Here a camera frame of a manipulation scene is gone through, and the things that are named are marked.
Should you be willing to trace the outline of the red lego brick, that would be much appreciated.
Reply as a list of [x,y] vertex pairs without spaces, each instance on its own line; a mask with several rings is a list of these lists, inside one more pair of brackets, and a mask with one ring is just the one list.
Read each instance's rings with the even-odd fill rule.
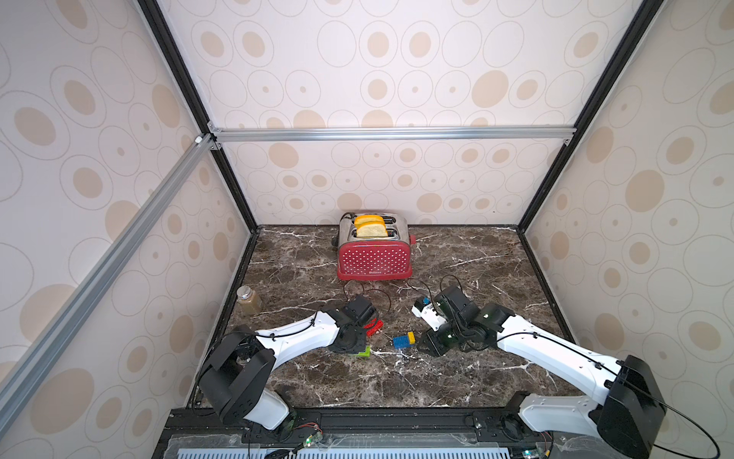
[[365,325],[365,333],[367,337],[372,337],[382,329],[384,322],[381,319],[374,319],[372,322]]

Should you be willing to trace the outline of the lime green lego brick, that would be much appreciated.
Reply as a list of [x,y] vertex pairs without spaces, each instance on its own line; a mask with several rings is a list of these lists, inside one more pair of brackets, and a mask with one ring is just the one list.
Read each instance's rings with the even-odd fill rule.
[[372,348],[370,346],[366,346],[365,349],[359,353],[357,353],[358,358],[369,358],[372,353]]

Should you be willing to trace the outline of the blue lego brick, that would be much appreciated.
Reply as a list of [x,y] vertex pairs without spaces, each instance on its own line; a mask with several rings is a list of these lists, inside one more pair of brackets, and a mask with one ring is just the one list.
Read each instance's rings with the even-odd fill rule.
[[403,335],[403,336],[393,338],[392,344],[395,349],[405,349],[411,346],[411,340],[409,336]]

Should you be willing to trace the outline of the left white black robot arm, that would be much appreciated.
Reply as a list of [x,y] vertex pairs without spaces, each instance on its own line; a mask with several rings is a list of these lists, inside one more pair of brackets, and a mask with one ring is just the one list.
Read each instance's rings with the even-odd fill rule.
[[251,422],[265,430],[279,430],[290,422],[292,409],[267,389],[271,373],[320,348],[336,354],[365,351],[367,326],[377,319],[372,302],[356,296],[344,306],[320,310],[275,329],[253,331],[238,326],[208,354],[197,386],[222,424]]

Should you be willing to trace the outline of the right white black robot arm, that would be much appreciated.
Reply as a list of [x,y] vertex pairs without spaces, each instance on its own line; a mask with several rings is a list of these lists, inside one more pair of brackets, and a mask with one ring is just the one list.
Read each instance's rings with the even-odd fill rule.
[[577,396],[520,399],[518,416],[533,431],[594,436],[629,458],[650,456],[667,413],[650,366],[629,355],[602,355],[563,340],[497,303],[479,307],[458,286],[435,298],[422,296],[412,307],[425,321],[422,352],[441,357],[451,349],[501,350],[565,380]]

